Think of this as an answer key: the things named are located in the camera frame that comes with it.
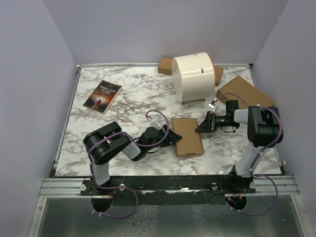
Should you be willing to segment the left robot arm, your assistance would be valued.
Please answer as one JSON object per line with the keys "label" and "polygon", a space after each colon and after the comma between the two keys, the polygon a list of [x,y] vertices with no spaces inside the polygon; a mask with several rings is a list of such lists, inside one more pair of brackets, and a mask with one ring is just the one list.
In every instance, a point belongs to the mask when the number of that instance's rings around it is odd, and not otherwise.
{"label": "left robot arm", "polygon": [[117,122],[111,122],[85,136],[83,143],[90,160],[93,179],[92,189],[99,195],[109,189],[109,161],[119,153],[136,162],[151,153],[153,148],[176,144],[181,135],[173,132],[167,124],[161,128],[150,126],[137,139],[123,132]]}

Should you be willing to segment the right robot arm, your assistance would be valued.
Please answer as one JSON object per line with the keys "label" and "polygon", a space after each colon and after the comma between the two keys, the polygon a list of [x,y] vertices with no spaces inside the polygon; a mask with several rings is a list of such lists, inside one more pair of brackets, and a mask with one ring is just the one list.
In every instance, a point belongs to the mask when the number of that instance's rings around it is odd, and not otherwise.
{"label": "right robot arm", "polygon": [[219,193],[251,192],[254,171],[267,149],[273,148],[283,139],[283,127],[277,107],[250,106],[240,109],[237,100],[226,102],[226,114],[218,116],[208,111],[204,121],[195,129],[196,133],[212,133],[218,128],[231,127],[234,130],[240,124],[247,125],[248,144],[243,156],[233,166],[228,175],[212,185]]}

